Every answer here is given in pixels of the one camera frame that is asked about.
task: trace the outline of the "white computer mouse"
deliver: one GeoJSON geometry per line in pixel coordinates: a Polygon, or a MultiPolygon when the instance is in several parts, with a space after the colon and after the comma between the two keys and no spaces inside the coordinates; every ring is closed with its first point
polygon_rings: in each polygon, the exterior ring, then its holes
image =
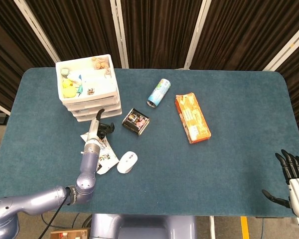
{"type": "Polygon", "coordinates": [[[118,163],[118,171],[120,173],[130,172],[137,160],[138,156],[134,152],[126,152],[118,163]]]}

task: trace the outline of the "white drawer organizer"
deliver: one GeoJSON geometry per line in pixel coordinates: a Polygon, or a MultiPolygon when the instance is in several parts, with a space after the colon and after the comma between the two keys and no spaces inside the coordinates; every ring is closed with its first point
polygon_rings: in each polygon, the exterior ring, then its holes
{"type": "Polygon", "coordinates": [[[94,56],[55,64],[59,99],[78,122],[92,120],[98,110],[104,108],[101,118],[122,114],[120,93],[110,55],[94,56]],[[69,75],[63,76],[62,69],[69,75]],[[82,93],[64,97],[63,81],[74,82],[71,86],[82,85],[82,93]]]}

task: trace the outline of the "floor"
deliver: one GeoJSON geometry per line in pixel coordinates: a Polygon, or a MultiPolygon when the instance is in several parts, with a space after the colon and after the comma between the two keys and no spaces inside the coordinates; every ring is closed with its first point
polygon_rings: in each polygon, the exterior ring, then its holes
{"type": "MultiPolygon", "coordinates": [[[[0,143],[5,132],[5,126],[0,126],[0,143]]],[[[44,214],[48,222],[53,212],[44,214]]],[[[53,221],[53,225],[71,227],[75,218],[75,213],[59,213],[53,221]]],[[[74,228],[80,228],[89,214],[79,214],[75,221],[74,228]]],[[[18,214],[20,223],[20,232],[17,239],[38,238],[45,229],[45,224],[41,216],[29,216],[24,213],[18,214]]],[[[299,231],[294,218],[264,219],[264,239],[299,239],[299,231]]],[[[248,217],[249,235],[251,239],[261,239],[262,219],[248,217]]],[[[50,228],[44,239],[50,238],[50,232],[56,228],[50,228]]],[[[242,239],[241,224],[239,217],[215,217],[215,230],[217,239],[242,239]]],[[[198,239],[208,239],[209,218],[197,217],[197,235],[198,239]]]]}

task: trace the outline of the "cardboard box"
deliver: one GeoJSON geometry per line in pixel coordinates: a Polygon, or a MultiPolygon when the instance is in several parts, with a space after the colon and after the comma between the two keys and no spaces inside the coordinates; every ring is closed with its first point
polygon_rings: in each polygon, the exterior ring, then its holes
{"type": "Polygon", "coordinates": [[[79,229],[67,229],[63,231],[54,231],[51,232],[51,239],[61,239],[62,233],[68,233],[68,239],[75,239],[80,237],[80,239],[90,238],[90,229],[89,228],[79,228],[79,229]]]}
{"type": "Polygon", "coordinates": [[[197,143],[211,137],[211,132],[194,93],[176,96],[175,104],[189,143],[197,143]]]}

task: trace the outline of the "teal table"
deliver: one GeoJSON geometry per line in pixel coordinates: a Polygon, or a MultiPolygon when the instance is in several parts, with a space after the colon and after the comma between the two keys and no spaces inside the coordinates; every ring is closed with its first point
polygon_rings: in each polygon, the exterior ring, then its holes
{"type": "MultiPolygon", "coordinates": [[[[299,132],[284,79],[276,72],[115,70],[122,102],[108,140],[118,158],[134,151],[139,160],[126,175],[112,168],[97,176],[93,200],[64,207],[69,212],[154,215],[292,216],[261,193],[288,198],[275,152],[299,155],[299,132]],[[161,78],[171,88],[160,105],[147,97],[161,78]],[[212,133],[189,144],[175,95],[194,92],[212,133]],[[121,126],[131,108],[150,117],[141,136],[121,126]]],[[[0,197],[73,185],[79,175],[77,122],[57,94],[55,68],[23,76],[0,148],[0,197]]]]}

